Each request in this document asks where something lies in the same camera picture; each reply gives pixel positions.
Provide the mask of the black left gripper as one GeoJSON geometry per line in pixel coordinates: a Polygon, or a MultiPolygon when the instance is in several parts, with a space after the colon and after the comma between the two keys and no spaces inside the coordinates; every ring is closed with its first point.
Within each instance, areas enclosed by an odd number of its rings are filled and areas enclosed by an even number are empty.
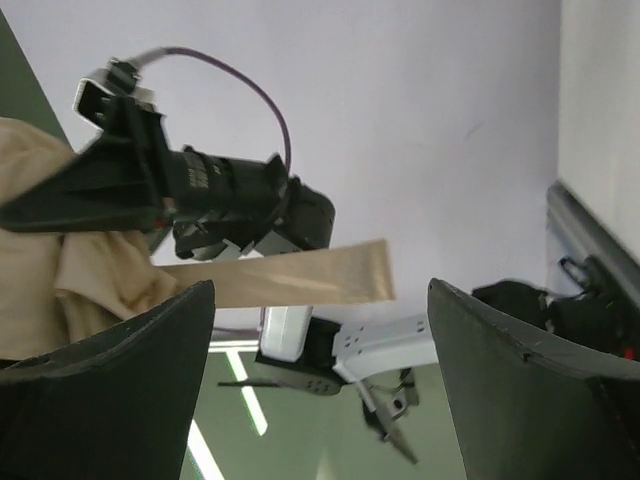
{"type": "Polygon", "coordinates": [[[162,115],[131,97],[108,102],[102,142],[1,207],[22,233],[156,230],[169,224],[162,115]]]}

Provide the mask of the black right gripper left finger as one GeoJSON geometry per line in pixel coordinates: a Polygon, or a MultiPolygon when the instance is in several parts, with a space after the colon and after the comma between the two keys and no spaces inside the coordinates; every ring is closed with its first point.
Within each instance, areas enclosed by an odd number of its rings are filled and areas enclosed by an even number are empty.
{"type": "Polygon", "coordinates": [[[214,315],[214,285],[199,282],[2,369],[2,478],[179,478],[214,315]]]}

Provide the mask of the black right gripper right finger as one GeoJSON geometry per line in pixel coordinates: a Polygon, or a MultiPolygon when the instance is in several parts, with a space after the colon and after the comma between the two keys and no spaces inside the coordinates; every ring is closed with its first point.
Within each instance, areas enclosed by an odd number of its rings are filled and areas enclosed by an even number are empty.
{"type": "Polygon", "coordinates": [[[639,364],[437,278],[427,313],[470,479],[636,479],[639,364]]]}

